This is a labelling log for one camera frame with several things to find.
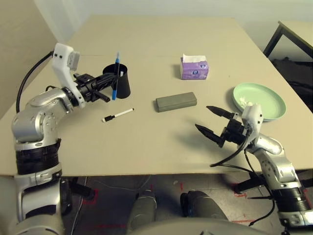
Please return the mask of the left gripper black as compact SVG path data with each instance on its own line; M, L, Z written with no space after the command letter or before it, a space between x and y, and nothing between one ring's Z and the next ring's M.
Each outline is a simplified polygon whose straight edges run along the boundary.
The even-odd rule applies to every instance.
M102 94L101 92L94 92L93 85L96 86L112 86L119 78L115 74L102 74L96 78L89 74L78 74L74 75L77 89L83 96L85 102L95 102L97 99L101 99L104 102L109 102L111 99Z

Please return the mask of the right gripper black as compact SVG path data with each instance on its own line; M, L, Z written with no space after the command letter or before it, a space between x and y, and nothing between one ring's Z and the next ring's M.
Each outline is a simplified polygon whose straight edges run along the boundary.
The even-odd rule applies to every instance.
M195 124L195 127L208 139L215 142L219 147L223 147L224 143L232 142L237 145L241 145L245 140L244 127L236 119L239 117L238 113L231 113L227 110L216 106L207 106L207 109L214 114L229 119L227 126L223 129L220 137L214 134L214 132L204 126Z

